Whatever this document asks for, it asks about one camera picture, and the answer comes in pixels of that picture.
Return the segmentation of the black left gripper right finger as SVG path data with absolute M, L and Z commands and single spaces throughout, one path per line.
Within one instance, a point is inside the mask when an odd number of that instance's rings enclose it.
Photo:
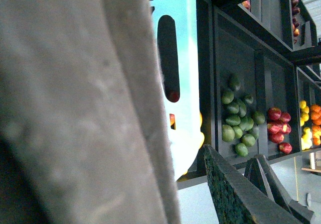
M 204 146 L 204 161 L 219 223 L 300 223 L 264 195 L 211 145 Z

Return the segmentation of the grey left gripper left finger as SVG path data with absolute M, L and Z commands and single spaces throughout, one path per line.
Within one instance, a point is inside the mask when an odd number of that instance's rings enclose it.
M 1 0 L 1 223 L 180 223 L 149 0 Z

